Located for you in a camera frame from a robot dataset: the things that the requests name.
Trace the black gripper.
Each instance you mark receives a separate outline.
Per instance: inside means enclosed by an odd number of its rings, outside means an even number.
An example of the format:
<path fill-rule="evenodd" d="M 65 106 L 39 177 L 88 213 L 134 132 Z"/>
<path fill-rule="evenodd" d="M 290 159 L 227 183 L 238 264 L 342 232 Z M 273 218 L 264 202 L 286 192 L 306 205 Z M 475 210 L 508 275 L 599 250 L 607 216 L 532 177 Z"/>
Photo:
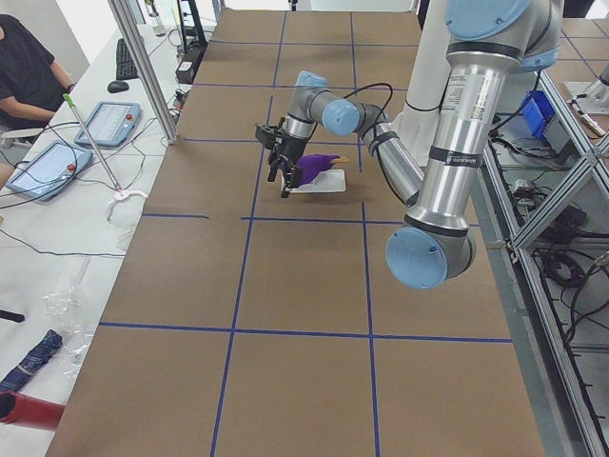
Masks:
<path fill-rule="evenodd" d="M 278 136 L 271 148 L 268 158 L 267 182 L 274 182 L 279 171 L 282 172 L 283 186 L 281 197 L 287 198 L 289 193 L 301 185 L 303 170 L 297 167 L 298 160 L 304 155 L 307 138 L 290 135 Z"/>

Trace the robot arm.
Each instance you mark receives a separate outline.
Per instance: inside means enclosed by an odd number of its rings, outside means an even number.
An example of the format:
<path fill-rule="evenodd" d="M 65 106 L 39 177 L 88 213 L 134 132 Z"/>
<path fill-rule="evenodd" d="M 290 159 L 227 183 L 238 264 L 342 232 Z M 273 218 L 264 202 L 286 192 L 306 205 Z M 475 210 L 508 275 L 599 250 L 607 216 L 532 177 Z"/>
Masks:
<path fill-rule="evenodd" d="M 465 272 L 476 255 L 464 211 L 506 78 L 552 66 L 560 49 L 561 1 L 432 1 L 403 111 L 333 93 L 302 71 L 284 118 L 256 128 L 269 175 L 288 195 L 303 181 L 315 128 L 356 134 L 405 206 L 386 244 L 392 274 L 434 288 Z"/>

